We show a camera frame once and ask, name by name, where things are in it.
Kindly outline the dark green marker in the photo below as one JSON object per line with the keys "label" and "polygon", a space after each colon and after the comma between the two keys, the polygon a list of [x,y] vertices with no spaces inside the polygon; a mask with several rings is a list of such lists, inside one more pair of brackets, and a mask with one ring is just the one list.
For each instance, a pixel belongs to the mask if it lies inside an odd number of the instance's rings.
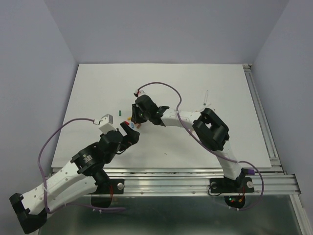
{"label": "dark green marker", "polygon": [[204,107],[206,107],[206,106],[209,105],[209,103],[208,103],[208,95],[209,95],[209,91],[206,90],[205,96],[204,96],[204,99],[203,99],[203,106],[204,106]]}

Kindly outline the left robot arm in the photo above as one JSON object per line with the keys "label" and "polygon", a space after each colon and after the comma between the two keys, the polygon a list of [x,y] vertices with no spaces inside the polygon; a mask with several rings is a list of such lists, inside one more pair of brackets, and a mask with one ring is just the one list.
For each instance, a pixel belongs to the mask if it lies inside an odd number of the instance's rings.
{"label": "left robot arm", "polygon": [[34,189],[15,193],[9,200],[25,234],[42,227],[49,214],[71,204],[77,198],[98,192],[113,194],[114,184],[104,171],[115,155],[139,141],[140,133],[125,122],[120,126],[126,135],[114,128],[109,121],[100,121],[99,141],[80,150],[57,173]]}

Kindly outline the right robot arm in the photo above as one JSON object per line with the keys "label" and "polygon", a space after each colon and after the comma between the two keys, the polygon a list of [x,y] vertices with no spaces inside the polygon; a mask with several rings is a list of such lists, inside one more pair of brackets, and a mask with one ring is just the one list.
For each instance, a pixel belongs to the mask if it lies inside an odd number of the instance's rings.
{"label": "right robot arm", "polygon": [[202,147],[215,155],[223,169],[226,188],[236,191],[243,185],[245,172],[233,154],[229,142],[229,128],[210,108],[201,112],[183,112],[168,106],[157,106],[143,92],[135,94],[132,122],[147,121],[164,127],[184,128]]}

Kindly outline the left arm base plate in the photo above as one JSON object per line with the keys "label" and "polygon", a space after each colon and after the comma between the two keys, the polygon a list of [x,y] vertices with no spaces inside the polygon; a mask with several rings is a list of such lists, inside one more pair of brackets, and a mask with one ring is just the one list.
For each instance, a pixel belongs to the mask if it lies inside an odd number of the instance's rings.
{"label": "left arm base plate", "polygon": [[96,190],[90,194],[108,195],[109,199],[96,197],[90,200],[89,205],[83,204],[83,207],[91,208],[101,213],[113,213],[124,211],[125,208],[121,207],[114,208],[111,207],[111,204],[113,202],[114,194],[119,195],[124,193],[125,180],[122,178],[110,179],[103,169],[98,170],[96,173],[92,174],[92,178],[95,180],[94,185],[96,186]]}

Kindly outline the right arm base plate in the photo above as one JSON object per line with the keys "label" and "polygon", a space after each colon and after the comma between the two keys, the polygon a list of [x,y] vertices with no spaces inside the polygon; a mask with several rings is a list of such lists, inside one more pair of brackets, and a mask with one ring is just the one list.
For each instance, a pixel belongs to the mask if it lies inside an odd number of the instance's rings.
{"label": "right arm base plate", "polygon": [[243,209],[246,203],[246,193],[253,193],[254,185],[252,179],[247,175],[254,175],[250,169],[242,169],[235,180],[226,178],[211,178],[209,181],[208,194],[210,196],[220,196],[227,193],[232,196],[224,196],[225,203],[238,210]]}

